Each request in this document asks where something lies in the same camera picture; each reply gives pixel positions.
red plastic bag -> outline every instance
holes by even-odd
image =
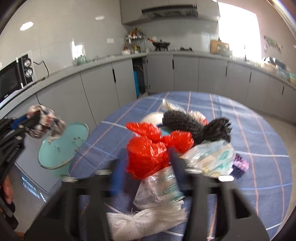
[[[164,136],[162,142],[180,153],[185,153],[194,145],[192,134],[187,131],[173,131],[170,136]]]
[[[170,136],[161,136],[161,130],[149,123],[129,122],[126,127],[141,135],[132,138],[128,145],[127,172],[134,179],[144,179],[159,170],[169,167],[167,147],[174,147],[185,153],[194,144],[192,134],[186,131],[173,131]]]
[[[128,122],[126,124],[126,127],[127,129],[139,134],[140,136],[148,137],[154,143],[160,142],[162,139],[161,130],[153,124]]]
[[[134,179],[144,179],[159,170],[170,166],[168,153],[164,143],[153,143],[147,137],[134,137],[128,145],[127,172]]]

robotic arm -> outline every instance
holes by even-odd
[[[0,184],[8,174],[14,161],[24,150],[25,133],[38,124],[40,114],[32,118],[0,120]],[[269,236],[253,210],[232,182],[198,174],[188,168],[185,161],[170,150],[170,160],[180,190],[192,197],[190,214],[183,241],[207,240],[207,195],[217,194],[217,225],[214,240],[268,241]],[[65,177],[58,192],[39,213],[25,234],[25,241],[80,241],[79,196],[89,195],[86,209],[86,231],[88,241],[113,240],[106,215],[104,201],[122,190],[126,169],[127,152],[122,150],[119,159],[111,161],[108,169],[100,169],[87,179]],[[13,230],[17,220],[13,216],[15,207],[9,205],[2,194],[0,207],[1,240],[21,241]]]

tiled floor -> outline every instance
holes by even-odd
[[[260,114],[270,123],[276,133],[282,138],[291,160],[293,171],[293,190],[290,205],[282,223],[283,225],[296,205],[296,126],[284,122],[283,120],[266,116],[262,113]],[[45,204],[42,196],[46,200],[47,196],[38,189],[33,189],[35,191],[35,195],[29,192],[28,189],[24,187],[24,180],[22,179],[20,171],[16,167],[11,171],[10,178],[15,193],[14,203],[17,209],[15,216],[19,221],[19,226],[16,231],[25,232],[30,227],[42,205]]]

electrical outlet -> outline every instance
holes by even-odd
[[[108,44],[114,44],[114,39],[107,39]]]

range hood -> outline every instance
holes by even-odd
[[[198,17],[197,7],[190,4],[143,9],[142,14],[149,18]]]

